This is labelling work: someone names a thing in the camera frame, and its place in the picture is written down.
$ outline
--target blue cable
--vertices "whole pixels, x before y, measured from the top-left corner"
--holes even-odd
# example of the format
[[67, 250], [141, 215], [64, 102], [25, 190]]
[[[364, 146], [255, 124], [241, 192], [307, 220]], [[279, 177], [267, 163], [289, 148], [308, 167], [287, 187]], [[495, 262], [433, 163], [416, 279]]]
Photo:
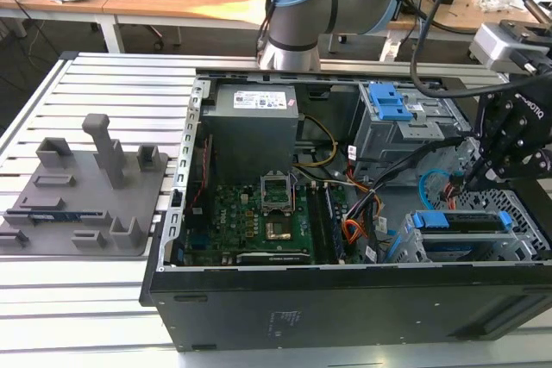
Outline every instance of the blue cable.
[[422, 203], [427, 210], [433, 210], [433, 206], [428, 200], [428, 197], [425, 195], [425, 182], [431, 174], [441, 174], [442, 176], [445, 176], [447, 178], [450, 177], [449, 173], [444, 170], [439, 170], [438, 168], [432, 168], [431, 170], [424, 173], [422, 177], [420, 177], [420, 181], [418, 181], [417, 183], [417, 191], [420, 194], [420, 199], [422, 200]]

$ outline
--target gray robot arm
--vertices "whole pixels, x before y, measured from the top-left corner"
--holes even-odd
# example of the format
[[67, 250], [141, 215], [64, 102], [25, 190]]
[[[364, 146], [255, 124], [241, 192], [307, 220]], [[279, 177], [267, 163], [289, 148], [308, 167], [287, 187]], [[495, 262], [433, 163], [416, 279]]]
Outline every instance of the gray robot arm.
[[278, 0], [260, 67], [317, 71], [320, 34], [364, 34], [384, 28], [395, 4], [395, 0]]

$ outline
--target gray floor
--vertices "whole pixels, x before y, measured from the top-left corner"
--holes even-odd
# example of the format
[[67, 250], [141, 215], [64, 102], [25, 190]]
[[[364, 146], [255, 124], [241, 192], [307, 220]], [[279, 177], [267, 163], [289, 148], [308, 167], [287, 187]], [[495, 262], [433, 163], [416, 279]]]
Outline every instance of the gray floor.
[[[36, 27], [25, 22], [28, 36], [16, 40], [10, 36], [0, 41], [0, 134], [9, 126], [28, 98], [52, 67], [57, 55], [39, 35], [33, 45], [32, 55], [35, 67], [28, 62], [23, 51], [36, 35]], [[253, 56], [256, 31], [209, 28], [183, 28], [183, 44], [176, 47], [176, 29], [157, 27], [164, 35], [165, 48], [160, 53], [184, 55]], [[48, 21], [43, 32], [59, 51], [104, 52], [101, 32], [93, 32], [88, 23]], [[122, 38], [128, 53], [157, 53], [155, 38], [143, 27], [124, 26]], [[322, 58], [377, 60], [385, 39], [372, 36], [349, 36], [348, 43], [339, 46], [339, 52], [329, 54], [329, 36], [321, 36], [319, 48]], [[427, 41], [421, 62], [472, 63], [467, 58], [465, 42]], [[409, 60], [412, 44], [407, 41], [397, 60]]]

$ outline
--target aluminum extrusion table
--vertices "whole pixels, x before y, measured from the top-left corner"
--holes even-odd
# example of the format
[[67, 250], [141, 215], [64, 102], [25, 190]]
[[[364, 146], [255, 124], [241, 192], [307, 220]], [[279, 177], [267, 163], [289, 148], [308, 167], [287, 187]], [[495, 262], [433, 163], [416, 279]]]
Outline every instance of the aluminum extrusion table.
[[[111, 119], [123, 150], [153, 142], [171, 159], [157, 203], [166, 209], [185, 110], [197, 67], [254, 68], [250, 58], [80, 53], [60, 60], [0, 138], [0, 211], [11, 207], [38, 165], [44, 137], [93, 148], [86, 114]], [[323, 61], [324, 70], [408, 73], [405, 64]], [[499, 79], [480, 66], [421, 65], [469, 86]], [[552, 189], [550, 180], [545, 188]], [[137, 301], [146, 254], [126, 259], [0, 257], [0, 366], [141, 368], [300, 366], [552, 366], [552, 311], [495, 342], [281, 349], [179, 354], [154, 308]]]

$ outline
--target slotted metal surface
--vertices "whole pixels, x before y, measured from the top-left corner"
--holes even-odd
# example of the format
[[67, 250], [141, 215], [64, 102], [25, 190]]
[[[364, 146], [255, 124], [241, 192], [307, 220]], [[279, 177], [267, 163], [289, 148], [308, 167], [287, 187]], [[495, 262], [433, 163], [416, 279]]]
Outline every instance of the slotted metal surface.
[[[60, 61], [0, 138], [0, 211], [27, 183], [44, 137], [64, 136], [71, 148], [91, 150], [80, 124], [86, 114], [100, 112], [110, 117], [111, 136], [123, 150], [153, 142], [171, 157], [158, 221], [168, 204], [197, 67], [254, 68], [254, 61], [101, 53]], [[359, 61], [324, 61], [323, 69], [408, 73], [405, 64]], [[477, 66], [424, 65], [420, 72], [457, 76], [469, 87], [499, 82]], [[552, 190], [552, 180], [543, 186]], [[552, 312], [491, 343], [414, 346], [406, 338], [402, 346], [178, 354], [155, 309], [137, 302], [146, 259], [0, 257], [0, 366], [552, 366]]]

